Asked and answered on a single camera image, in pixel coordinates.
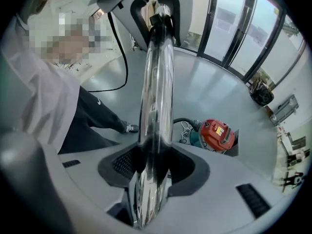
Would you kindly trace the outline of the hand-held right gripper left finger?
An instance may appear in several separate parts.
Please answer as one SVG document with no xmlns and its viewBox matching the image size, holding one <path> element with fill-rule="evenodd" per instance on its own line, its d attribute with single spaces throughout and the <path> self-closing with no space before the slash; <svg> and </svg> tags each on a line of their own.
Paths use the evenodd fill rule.
<svg viewBox="0 0 312 234">
<path fill-rule="evenodd" d="M 134 227 L 133 194 L 136 143 L 60 155 L 61 161 L 78 160 L 66 172 L 83 194 L 77 217 L 79 234 L 140 234 Z"/>
</svg>

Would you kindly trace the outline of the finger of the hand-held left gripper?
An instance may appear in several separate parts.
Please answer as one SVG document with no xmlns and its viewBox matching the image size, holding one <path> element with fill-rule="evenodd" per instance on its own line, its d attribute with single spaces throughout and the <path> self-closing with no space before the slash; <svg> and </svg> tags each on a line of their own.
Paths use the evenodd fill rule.
<svg viewBox="0 0 312 234">
<path fill-rule="evenodd" d="M 139 47 L 147 52 L 149 30 L 141 14 L 141 9 L 145 5 L 144 0 L 123 0 L 113 9 L 113 14 L 129 31 Z"/>
<path fill-rule="evenodd" d="M 176 45 L 180 46 L 186 39 L 191 25 L 191 0 L 173 0 L 173 6 Z"/>
</svg>

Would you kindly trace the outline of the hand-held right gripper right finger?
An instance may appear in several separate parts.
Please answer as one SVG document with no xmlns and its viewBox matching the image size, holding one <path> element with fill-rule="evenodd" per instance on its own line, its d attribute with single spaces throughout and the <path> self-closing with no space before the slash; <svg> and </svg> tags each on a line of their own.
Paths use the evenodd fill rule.
<svg viewBox="0 0 312 234">
<path fill-rule="evenodd" d="M 283 196 L 237 158 L 180 143 L 174 147 L 203 158 L 210 175 L 193 195 L 168 199 L 156 217 L 156 234 L 260 234 L 289 207 L 290 196 Z M 236 189 L 243 184 L 251 184 L 270 206 L 259 218 L 254 218 Z"/>
</svg>

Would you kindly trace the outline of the silver vacuum wand tube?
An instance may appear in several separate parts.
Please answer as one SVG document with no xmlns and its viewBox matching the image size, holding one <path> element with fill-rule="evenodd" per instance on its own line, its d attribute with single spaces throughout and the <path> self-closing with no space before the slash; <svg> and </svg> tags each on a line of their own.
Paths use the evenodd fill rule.
<svg viewBox="0 0 312 234">
<path fill-rule="evenodd" d="M 160 4 L 151 20 L 137 143 L 136 218 L 140 229 L 160 210 L 173 135 L 174 53 L 169 7 Z"/>
</svg>

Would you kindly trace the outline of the red-topped canister vacuum cleaner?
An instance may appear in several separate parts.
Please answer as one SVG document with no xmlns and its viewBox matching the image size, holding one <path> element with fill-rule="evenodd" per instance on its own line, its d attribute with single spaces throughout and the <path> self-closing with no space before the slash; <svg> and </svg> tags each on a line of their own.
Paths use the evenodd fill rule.
<svg viewBox="0 0 312 234">
<path fill-rule="evenodd" d="M 188 118 L 177 118 L 174 123 L 181 123 L 183 127 L 179 140 L 182 144 L 216 153 L 229 150 L 233 146 L 235 131 L 219 120 L 207 119 L 201 122 Z"/>
</svg>

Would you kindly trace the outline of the black framed glass door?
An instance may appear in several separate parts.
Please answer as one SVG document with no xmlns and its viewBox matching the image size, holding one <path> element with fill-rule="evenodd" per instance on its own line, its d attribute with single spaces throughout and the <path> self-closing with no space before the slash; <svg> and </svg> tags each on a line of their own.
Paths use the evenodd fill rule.
<svg viewBox="0 0 312 234">
<path fill-rule="evenodd" d="M 210 0 L 198 55 L 243 82 L 278 86 L 306 41 L 282 0 Z"/>
</svg>

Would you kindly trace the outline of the person's left leg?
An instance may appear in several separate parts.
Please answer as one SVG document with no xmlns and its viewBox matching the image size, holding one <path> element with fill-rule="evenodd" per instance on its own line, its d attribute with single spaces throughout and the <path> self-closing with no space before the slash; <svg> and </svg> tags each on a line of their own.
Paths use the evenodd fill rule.
<svg viewBox="0 0 312 234">
<path fill-rule="evenodd" d="M 92 128 L 126 132 L 126 122 L 106 107 L 97 97 L 79 89 L 77 108 L 59 154 L 79 153 L 118 145 Z"/>
</svg>

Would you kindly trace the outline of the person's left black shoe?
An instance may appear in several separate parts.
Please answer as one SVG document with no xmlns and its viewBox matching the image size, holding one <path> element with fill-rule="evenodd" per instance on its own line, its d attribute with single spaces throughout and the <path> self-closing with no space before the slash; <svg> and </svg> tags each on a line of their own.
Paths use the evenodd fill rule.
<svg viewBox="0 0 312 234">
<path fill-rule="evenodd" d="M 130 124 L 126 121 L 123 122 L 124 129 L 122 130 L 122 134 L 127 134 L 127 133 L 138 133 L 139 132 L 139 127 L 134 124 Z"/>
</svg>

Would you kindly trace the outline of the grey platform trolley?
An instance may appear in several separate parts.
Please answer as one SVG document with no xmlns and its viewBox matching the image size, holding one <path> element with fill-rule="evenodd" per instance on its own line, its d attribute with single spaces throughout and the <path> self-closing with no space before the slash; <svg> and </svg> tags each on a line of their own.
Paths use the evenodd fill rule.
<svg viewBox="0 0 312 234">
<path fill-rule="evenodd" d="M 274 126 L 278 126 L 290 115 L 294 114 L 298 107 L 299 105 L 295 95 L 291 95 L 273 111 L 273 114 L 270 116 L 270 121 Z"/>
</svg>

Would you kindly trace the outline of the black garbage bag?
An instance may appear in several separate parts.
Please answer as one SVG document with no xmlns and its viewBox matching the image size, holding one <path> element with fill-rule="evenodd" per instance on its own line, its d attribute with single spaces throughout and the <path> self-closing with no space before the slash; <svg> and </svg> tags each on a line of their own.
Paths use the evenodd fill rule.
<svg viewBox="0 0 312 234">
<path fill-rule="evenodd" d="M 271 103 L 274 95 L 269 86 L 261 79 L 257 78 L 249 87 L 249 94 L 253 101 L 264 107 Z"/>
</svg>

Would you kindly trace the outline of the person's light grey shirt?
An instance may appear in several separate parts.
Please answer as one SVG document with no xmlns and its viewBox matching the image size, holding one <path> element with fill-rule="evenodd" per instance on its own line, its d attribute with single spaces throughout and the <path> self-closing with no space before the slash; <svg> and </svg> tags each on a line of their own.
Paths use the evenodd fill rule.
<svg viewBox="0 0 312 234">
<path fill-rule="evenodd" d="M 0 53 L 31 92 L 21 117 L 22 129 L 60 152 L 75 115 L 79 81 L 30 49 L 27 21 L 44 6 L 41 0 L 26 0 L 3 34 Z"/>
</svg>

